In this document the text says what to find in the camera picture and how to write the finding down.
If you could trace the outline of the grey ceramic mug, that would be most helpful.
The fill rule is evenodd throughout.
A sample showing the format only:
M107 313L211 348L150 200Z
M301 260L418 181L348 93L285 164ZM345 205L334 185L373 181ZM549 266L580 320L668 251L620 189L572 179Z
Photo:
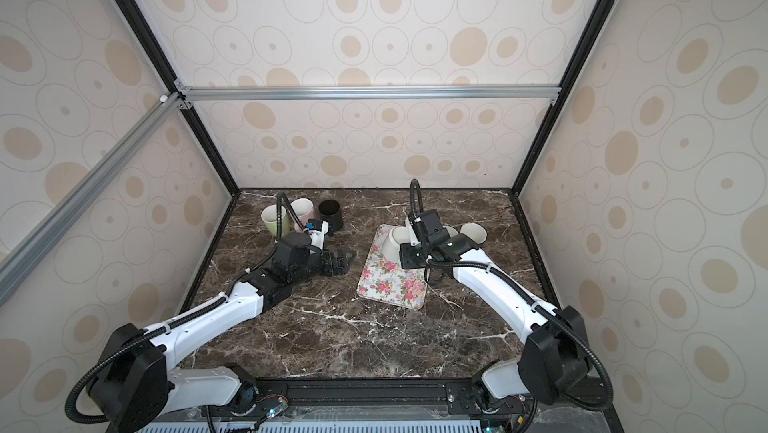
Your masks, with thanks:
M454 237L459 234L458 230L453 228L452 226L446 225L445 229L447 230L450 237Z

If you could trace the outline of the pink ceramic mug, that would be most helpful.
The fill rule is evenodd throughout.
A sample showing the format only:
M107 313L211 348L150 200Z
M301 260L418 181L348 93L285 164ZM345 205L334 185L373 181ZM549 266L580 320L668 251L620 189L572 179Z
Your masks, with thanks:
M314 203L308 198L298 198L291 202L289 210L294 229L302 231L309 219L315 215Z

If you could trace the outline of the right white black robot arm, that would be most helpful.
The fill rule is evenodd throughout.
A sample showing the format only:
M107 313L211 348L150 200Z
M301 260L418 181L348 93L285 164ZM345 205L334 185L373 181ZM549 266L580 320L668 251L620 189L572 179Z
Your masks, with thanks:
M502 400L527 395L552 405L566 399L588 411L613 406L606 367L590 348L582 316L536 296L499 268L465 234L449 234L439 213L423 204L421 185L409 185L408 243L400 247L405 269L439 272L469 288L511 327L523 343L516 360L497 361L473 378L475 402L493 410Z

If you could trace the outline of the dark green ceramic mug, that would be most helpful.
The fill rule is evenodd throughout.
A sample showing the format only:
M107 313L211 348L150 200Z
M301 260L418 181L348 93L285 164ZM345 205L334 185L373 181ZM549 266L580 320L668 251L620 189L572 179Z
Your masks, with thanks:
M459 232L478 245L483 245L488 238L486 229L478 223L465 223Z

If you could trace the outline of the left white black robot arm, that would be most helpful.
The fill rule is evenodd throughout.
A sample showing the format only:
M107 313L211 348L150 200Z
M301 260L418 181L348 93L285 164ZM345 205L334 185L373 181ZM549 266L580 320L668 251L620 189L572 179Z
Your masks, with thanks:
M343 227L338 201L322 201L307 220L284 193L278 194L275 208L299 228L278 231L264 260L205 303L146 328L127 323L116 329L97 363L68 394L64 411L70 421L136 432L172 411L253 398L251 380L233 367L192 371L178 366L200 346L289 298L295 285L314 276L346 274L356 256L352 250L333 253L324 246L325 237Z

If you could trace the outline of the black metal cup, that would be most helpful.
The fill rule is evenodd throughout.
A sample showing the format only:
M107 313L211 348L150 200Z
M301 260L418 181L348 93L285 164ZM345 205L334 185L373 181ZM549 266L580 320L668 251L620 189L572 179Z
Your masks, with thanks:
M338 200L328 198L322 200L317 212L319 218L328 224L328 235L333 235L342 230L344 226L341 204Z

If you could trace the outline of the light green ceramic mug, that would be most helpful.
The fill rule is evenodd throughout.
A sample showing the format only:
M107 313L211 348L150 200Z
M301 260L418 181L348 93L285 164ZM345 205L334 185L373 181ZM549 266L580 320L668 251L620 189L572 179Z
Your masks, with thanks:
M280 211L272 204L261 212L261 220L268 232L276 238L285 236L292 230L292 220L285 206Z

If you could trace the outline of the white ceramic mug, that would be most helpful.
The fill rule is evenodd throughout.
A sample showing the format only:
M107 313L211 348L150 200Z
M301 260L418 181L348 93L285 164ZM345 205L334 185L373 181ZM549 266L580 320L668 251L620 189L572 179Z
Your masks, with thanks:
M389 230L382 246L384 258L391 263L400 263L400 247L410 245L410 231L408 227L396 226Z

